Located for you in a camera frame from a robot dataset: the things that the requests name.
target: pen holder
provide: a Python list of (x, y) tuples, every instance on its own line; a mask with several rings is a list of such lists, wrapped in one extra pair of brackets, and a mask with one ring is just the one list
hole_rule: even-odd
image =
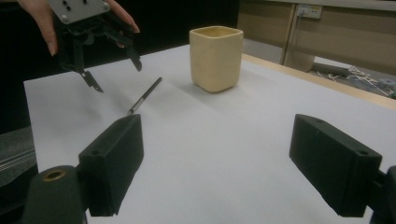
[(205, 91), (223, 91), (239, 80), (244, 33), (223, 26), (190, 31), (192, 82)]

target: marker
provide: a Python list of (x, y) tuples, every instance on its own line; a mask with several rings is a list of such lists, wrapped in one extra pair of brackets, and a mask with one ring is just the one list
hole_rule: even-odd
[(158, 84), (163, 80), (162, 77), (159, 77), (150, 88), (140, 97), (140, 99), (129, 109), (128, 115), (132, 115), (140, 105), (148, 98), (149, 94), (158, 86)]

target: yellow cup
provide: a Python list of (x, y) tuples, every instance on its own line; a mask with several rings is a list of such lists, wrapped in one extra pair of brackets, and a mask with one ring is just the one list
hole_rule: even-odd
[(224, 91), (239, 80), (244, 33), (224, 26), (190, 31), (192, 82), (205, 91)]

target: table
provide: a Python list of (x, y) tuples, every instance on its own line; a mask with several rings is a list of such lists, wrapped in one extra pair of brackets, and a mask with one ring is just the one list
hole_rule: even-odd
[(89, 68), (105, 93), (75, 73), (24, 83), (40, 171), (78, 153), (154, 83), (143, 103), (145, 158), (116, 217), (99, 223), (368, 223), (343, 218), (289, 158), (295, 114), (324, 119), (396, 158), (396, 103), (244, 55), (238, 84), (208, 93), (191, 82), (189, 46)]

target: square ceramic cup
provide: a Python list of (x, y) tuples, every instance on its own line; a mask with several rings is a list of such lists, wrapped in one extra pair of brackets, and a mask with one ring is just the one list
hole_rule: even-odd
[(192, 82), (205, 91), (224, 91), (239, 80), (244, 33), (224, 26), (190, 31)]

